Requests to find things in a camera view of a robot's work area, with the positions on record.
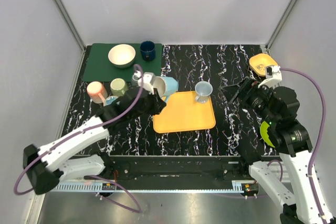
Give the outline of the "white footed mug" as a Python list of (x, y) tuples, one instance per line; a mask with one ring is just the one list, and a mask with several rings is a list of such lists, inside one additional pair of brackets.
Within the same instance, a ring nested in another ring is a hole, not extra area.
[(200, 81), (195, 86), (195, 92), (196, 92), (195, 101), (203, 104), (209, 100), (210, 95), (213, 92), (213, 87), (209, 82)]

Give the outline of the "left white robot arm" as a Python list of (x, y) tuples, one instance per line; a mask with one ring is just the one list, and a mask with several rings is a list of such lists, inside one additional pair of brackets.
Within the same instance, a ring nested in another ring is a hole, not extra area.
[(23, 150), (23, 173), (27, 175), (32, 191), (45, 194), (64, 180), (99, 176), (103, 180), (113, 175), (111, 159), (106, 154), (88, 158), (73, 156), (89, 145), (107, 138), (132, 119), (143, 114), (159, 115), (166, 102), (157, 93), (143, 91), (141, 95), (129, 92), (102, 107), (82, 126), (49, 144), (34, 144)]

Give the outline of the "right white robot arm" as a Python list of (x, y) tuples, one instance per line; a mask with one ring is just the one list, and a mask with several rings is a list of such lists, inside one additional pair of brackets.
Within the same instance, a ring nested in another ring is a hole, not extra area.
[(239, 155), (245, 161), (238, 167), (244, 180), (254, 179), (274, 202), (281, 223), (335, 223), (324, 200), (318, 178), (309, 165), (312, 143), (306, 128), (296, 119), (300, 103), (288, 87), (268, 88), (245, 77), (240, 83), (220, 87), (229, 103), (253, 111), (262, 119), (260, 134), (274, 148), (285, 168), (293, 191), (289, 191), (269, 170), (257, 153), (244, 148)]

